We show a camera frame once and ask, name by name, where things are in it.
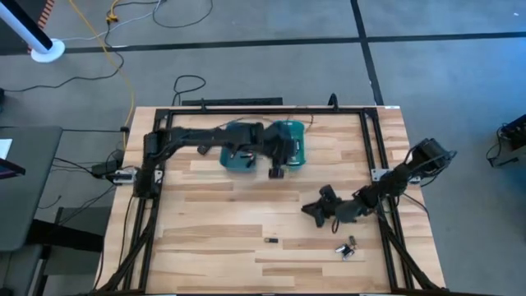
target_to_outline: table leg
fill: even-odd
[[[34,219],[26,244],[40,243],[76,250],[102,252],[104,236]]]

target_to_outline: green plastic container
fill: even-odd
[[[307,161],[305,159],[305,126],[302,122],[296,120],[284,120],[279,121],[286,124],[290,129],[290,135],[295,141],[294,156],[289,158],[287,161],[287,167],[294,171],[300,169]],[[237,123],[230,123],[226,129],[233,129]],[[234,157],[231,157],[232,152],[227,148],[221,149],[221,156],[219,162],[228,171],[238,173],[250,173],[256,170],[256,160],[247,167],[249,159],[247,158],[247,152],[239,151]]]
[[[307,161],[305,159],[305,125],[296,120],[280,121],[290,129],[290,136],[295,141],[295,154],[288,159],[287,166],[291,170],[300,169]]]
[[[238,123],[229,123],[226,127],[227,130],[235,129]],[[221,155],[219,156],[219,163],[223,165],[230,172],[237,173],[250,173],[256,171],[256,160],[247,167],[250,159],[247,157],[247,152],[239,151],[234,157],[232,157],[232,151],[228,148],[221,148]]]

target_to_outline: white pole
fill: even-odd
[[[36,62],[52,62],[64,53],[64,43],[50,39],[15,1],[0,0],[0,17],[32,48]]]
[[[48,49],[40,43],[27,28],[0,2],[0,17],[13,29],[26,43],[39,53],[47,53]]]

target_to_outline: concrete floor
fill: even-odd
[[[111,0],[76,2],[95,27],[103,30]],[[185,23],[199,18],[208,5],[209,0],[169,0],[159,19]],[[111,42],[358,36],[348,0],[215,0],[214,5],[210,17],[199,25],[169,30],[148,18],[115,30]],[[359,6],[369,36],[526,31],[526,2],[521,0],[359,0]],[[118,15],[126,20],[151,8],[121,7]],[[57,38],[90,37],[67,0],[56,1],[46,32]],[[526,39],[370,46],[385,104],[402,107],[410,141],[435,137],[459,152],[441,177],[424,189],[447,286],[463,292],[523,294],[526,168],[512,164],[492,169],[484,156],[495,141],[495,130],[526,109]],[[282,96],[285,104],[325,104],[335,92],[341,104],[374,104],[360,44],[135,51],[123,56],[138,105],[170,104],[173,81],[182,74],[201,75],[208,82],[183,99]],[[1,56],[0,65],[1,87],[6,89],[57,84],[70,76],[112,71],[102,53],[67,54],[49,65],[33,63],[25,55]],[[123,124],[128,108],[128,93],[119,76],[73,81],[56,90],[9,94],[0,125],[114,130]],[[79,162],[104,161],[119,141],[118,134],[65,132],[58,155]],[[64,198],[38,216],[53,220],[59,206],[79,206],[106,187],[83,174],[53,173],[42,204],[54,201],[58,194]],[[96,205],[110,206],[111,202],[108,196]],[[55,277],[46,294],[85,292],[92,283],[93,275]]]

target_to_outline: wooden tabletop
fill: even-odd
[[[384,107],[378,107],[378,113],[390,167],[395,167],[409,148],[402,113]],[[141,164],[142,137],[151,132],[154,114],[155,108],[136,109],[125,165]],[[263,118],[286,119],[287,115],[178,115],[173,125],[211,128],[240,117],[266,125]],[[315,114],[313,118],[294,115],[291,119],[306,126],[311,120],[313,123],[306,132],[307,164],[297,172],[286,172],[283,180],[268,179],[269,161],[264,158],[258,158],[256,173],[227,173],[219,164],[220,148],[202,156],[195,147],[184,147],[167,162],[147,293],[390,290],[374,215],[360,217],[356,224],[341,224],[338,233],[332,234],[332,219],[318,229],[314,219],[301,212],[303,205],[319,199],[318,191],[326,184],[331,184],[338,196],[350,199],[353,192],[371,183],[358,116]],[[406,193],[423,203],[419,187],[410,187]],[[120,187],[115,194],[100,285],[118,267],[131,194],[131,186]],[[125,254],[136,205],[134,200],[127,219]],[[403,198],[399,212],[408,251],[430,279],[443,286],[425,212]],[[358,249],[349,261],[342,261],[335,248],[346,243],[349,235],[356,238]],[[279,242],[265,243],[268,237]],[[403,286],[398,256],[394,258],[398,282]],[[132,287],[138,284],[139,270],[137,265]]]

